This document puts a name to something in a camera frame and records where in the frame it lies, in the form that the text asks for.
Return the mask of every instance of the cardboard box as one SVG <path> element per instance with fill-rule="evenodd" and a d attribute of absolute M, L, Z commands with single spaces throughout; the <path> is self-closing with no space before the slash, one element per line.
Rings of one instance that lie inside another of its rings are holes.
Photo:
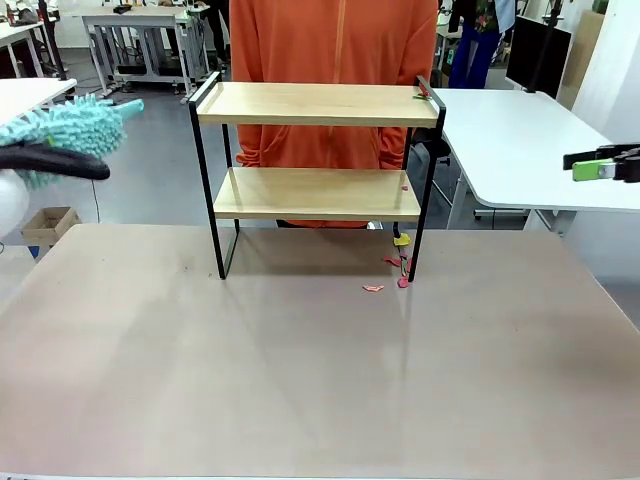
<path fill-rule="evenodd" d="M 71 207 L 43 208 L 22 228 L 22 239 L 29 246 L 53 246 L 78 223 L 82 222 Z"/>
<path fill-rule="evenodd" d="M 573 46 L 569 52 L 564 76 L 558 91 L 558 103 L 571 110 L 578 97 L 582 81 L 587 73 L 591 56 L 596 48 L 604 15 L 586 10 L 573 35 Z"/>

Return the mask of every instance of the blue jeans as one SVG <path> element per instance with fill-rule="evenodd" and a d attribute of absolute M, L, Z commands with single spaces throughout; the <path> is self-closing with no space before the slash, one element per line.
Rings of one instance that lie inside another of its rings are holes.
<path fill-rule="evenodd" d="M 471 68 L 468 69 L 472 42 L 477 42 L 478 48 Z M 491 58 L 498 48 L 498 43 L 500 32 L 497 30 L 478 33 L 472 26 L 464 25 L 460 45 L 451 65 L 449 88 L 484 88 Z"/>

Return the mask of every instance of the beige tabletop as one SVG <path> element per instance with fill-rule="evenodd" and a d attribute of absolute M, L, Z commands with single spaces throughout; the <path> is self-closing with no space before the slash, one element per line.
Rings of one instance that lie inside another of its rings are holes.
<path fill-rule="evenodd" d="M 547 233 L 74 227 L 0 315 L 0 471 L 640 473 L 640 336 Z M 381 284 L 377 294 L 363 284 Z"/>

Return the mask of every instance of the yellow object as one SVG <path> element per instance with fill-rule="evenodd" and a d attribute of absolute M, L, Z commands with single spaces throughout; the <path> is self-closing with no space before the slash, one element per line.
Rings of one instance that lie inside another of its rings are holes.
<path fill-rule="evenodd" d="M 411 237 L 406 233 L 401 233 L 399 238 L 394 237 L 393 244 L 396 247 L 406 247 L 411 244 Z"/>

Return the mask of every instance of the black metal frame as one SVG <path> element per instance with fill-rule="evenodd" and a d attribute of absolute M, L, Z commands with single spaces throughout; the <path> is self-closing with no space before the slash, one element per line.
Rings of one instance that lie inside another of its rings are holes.
<path fill-rule="evenodd" d="M 236 234 L 231 240 L 231 245 L 227 250 L 224 261 L 222 260 L 222 248 L 220 247 L 220 237 L 218 236 L 218 224 L 216 222 L 216 212 L 213 209 L 213 197 L 211 196 L 211 184 L 209 183 L 209 172 L 207 171 L 207 159 L 204 154 L 204 145 L 202 144 L 202 132 L 200 131 L 200 120 L 198 119 L 198 105 L 205 93 L 209 93 L 211 89 L 220 81 L 220 72 L 214 72 L 204 82 L 196 93 L 189 98 L 189 115 L 191 116 L 191 126 L 193 127 L 193 136 L 196 141 L 196 151 L 198 152 L 198 162 L 200 163 L 200 176 L 202 177 L 202 188 L 204 190 L 204 199 L 207 202 L 207 213 L 209 214 L 209 225 L 211 226 L 211 237 L 213 239 L 213 248 L 216 252 L 216 263 L 218 264 L 218 274 L 224 280 L 229 274 L 233 253 L 238 243 L 238 235 L 240 234 L 240 221 L 234 219 Z M 229 143 L 229 128 L 226 124 L 222 125 L 222 136 L 224 138 L 224 150 L 227 158 L 227 168 L 231 168 L 231 144 Z"/>
<path fill-rule="evenodd" d="M 231 240 L 231 245 L 227 250 L 226 257 L 222 259 L 222 248 L 220 246 L 220 237 L 218 236 L 218 226 L 216 222 L 216 212 L 213 208 L 213 197 L 211 195 L 211 185 L 209 183 L 209 173 L 207 171 L 207 160 L 204 153 L 204 145 L 202 143 L 202 132 L 200 131 L 200 121 L 198 119 L 198 106 L 201 100 L 207 93 L 209 93 L 213 87 L 221 81 L 220 72 L 213 73 L 204 84 L 189 98 L 189 114 L 191 116 L 191 126 L 193 127 L 193 136 L 196 142 L 196 151 L 198 153 L 198 162 L 200 164 L 200 176 L 202 177 L 202 188 L 204 190 L 204 198 L 207 203 L 207 212 L 209 214 L 209 224 L 211 226 L 211 237 L 213 239 L 213 248 L 216 253 L 216 262 L 218 264 L 218 273 L 220 278 L 224 280 L 229 274 L 229 268 L 231 266 L 231 260 L 233 259 L 233 253 L 238 242 L 238 236 L 240 234 L 240 222 L 238 219 L 234 219 L 235 236 Z M 424 95 L 430 97 L 438 106 L 438 118 L 436 120 L 436 126 L 433 128 L 433 137 L 442 138 L 444 130 L 444 119 L 447 112 L 445 104 L 440 97 L 429 85 L 429 82 L 425 80 L 423 76 L 416 78 L 415 85 L 420 87 L 420 90 Z M 222 124 L 222 136 L 224 139 L 224 151 L 227 160 L 227 168 L 233 166 L 231 159 L 231 145 L 229 142 L 229 127 L 227 124 Z M 413 129 L 407 129 L 407 136 L 404 146 L 404 157 L 402 160 L 402 169 L 406 171 L 407 162 L 409 160 L 409 152 L 411 151 L 411 139 L 413 137 Z M 427 181 L 424 185 L 424 191 L 422 194 L 422 203 L 420 204 L 420 215 L 418 217 L 418 228 L 416 232 L 416 238 L 413 247 L 413 257 L 411 261 L 411 268 L 409 269 L 409 281 L 413 282 L 416 275 L 416 267 L 418 265 L 418 254 L 420 253 L 420 244 L 422 243 L 422 234 L 424 231 L 424 223 L 427 217 L 427 208 L 429 206 L 429 197 L 431 196 L 431 187 L 433 184 L 433 175 L 436 170 L 437 158 L 429 158 L 429 168 L 427 169 Z M 393 224 L 393 233 L 396 238 L 400 236 L 398 228 L 398 222 Z"/>

